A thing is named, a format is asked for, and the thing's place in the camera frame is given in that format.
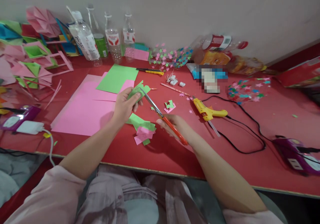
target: hand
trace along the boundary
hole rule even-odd
[[[112,119],[118,124],[124,125],[129,119],[131,113],[137,111],[138,105],[143,105],[142,99],[137,102],[137,100],[141,97],[141,93],[139,92],[127,100],[132,89],[132,87],[128,87],[117,96]]]
[[[175,128],[182,134],[182,136],[187,140],[189,145],[193,145],[194,143],[199,142],[202,137],[199,136],[186,122],[185,120],[176,115],[164,115],[174,126]],[[179,139],[176,134],[171,130],[171,128],[161,119],[157,120],[157,123],[160,125],[161,128],[164,128],[167,133]]]

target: water bottle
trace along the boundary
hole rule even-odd
[[[94,67],[101,66],[102,60],[100,58],[100,54],[98,52],[98,48],[94,41],[90,27],[83,21],[82,15],[79,11],[73,11],[72,14],[77,21],[75,25],[78,32],[77,38],[82,45],[80,47],[81,50],[86,53],[86,59],[92,61]]]
[[[134,55],[134,42],[135,42],[135,37],[134,37],[134,27],[132,23],[132,14],[127,11],[124,14],[124,26],[123,26],[123,43],[125,46],[126,50],[126,60],[128,62],[133,61],[133,55]]]
[[[100,57],[105,58],[108,56],[106,40],[104,38],[104,35],[100,32],[98,23],[96,21],[96,18],[94,17],[93,4],[88,4],[87,10],[89,13],[89,22],[90,22],[91,31],[94,37],[94,41],[96,42],[96,45],[98,47]]]
[[[106,17],[106,37],[109,45],[109,51],[112,55],[114,63],[120,64],[121,62],[121,46],[119,39],[118,29],[112,20],[112,15],[105,12]]]

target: scissors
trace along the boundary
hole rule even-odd
[[[188,145],[188,142],[186,139],[181,135],[181,133],[174,127],[174,125],[161,113],[161,111],[158,109],[156,104],[150,99],[150,97],[147,95],[147,93],[141,89],[142,92],[144,93],[146,99],[148,102],[151,104],[151,106],[154,108],[156,113],[161,117],[161,119],[173,130],[173,132],[177,135],[177,137],[180,139],[181,143],[184,144],[185,146]]]

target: green bottle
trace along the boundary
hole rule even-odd
[[[96,46],[98,48],[99,54],[101,58],[106,58],[108,56],[108,48],[106,44],[106,40],[104,38],[104,35],[101,34],[99,30],[98,23],[96,21],[96,18],[94,17],[94,7],[92,4],[88,4],[87,7],[88,13],[89,13],[89,21],[90,21],[90,27],[93,34],[93,38],[96,42]]]

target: orange scissors handle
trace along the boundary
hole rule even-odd
[[[171,130],[173,130],[173,132],[177,135],[177,137],[179,137],[180,141],[182,144],[184,144],[185,146],[188,145],[187,140],[181,135],[181,133],[174,127],[174,125],[166,118],[163,117],[164,122],[171,128]]]

